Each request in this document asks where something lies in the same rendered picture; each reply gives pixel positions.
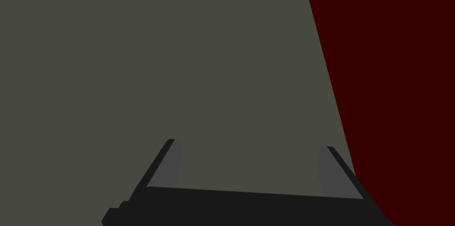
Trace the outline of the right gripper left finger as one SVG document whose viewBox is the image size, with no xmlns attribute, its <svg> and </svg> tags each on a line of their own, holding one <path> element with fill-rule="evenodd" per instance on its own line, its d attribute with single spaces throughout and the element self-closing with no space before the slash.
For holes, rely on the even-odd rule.
<svg viewBox="0 0 455 226">
<path fill-rule="evenodd" d="M 179 139 L 172 139 L 170 147 L 161 159 L 160 164 L 147 184 L 147 187 L 176 188 L 181 165 L 181 141 Z"/>
</svg>

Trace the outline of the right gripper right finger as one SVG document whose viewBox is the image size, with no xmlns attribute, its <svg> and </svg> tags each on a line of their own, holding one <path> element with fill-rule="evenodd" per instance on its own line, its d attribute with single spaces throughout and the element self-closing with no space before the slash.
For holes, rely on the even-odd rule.
<svg viewBox="0 0 455 226">
<path fill-rule="evenodd" d="M 322 191 L 326 197 L 363 199 L 347 173 L 340 165 L 331 148 L 324 146 L 319 150 L 317 174 Z"/>
</svg>

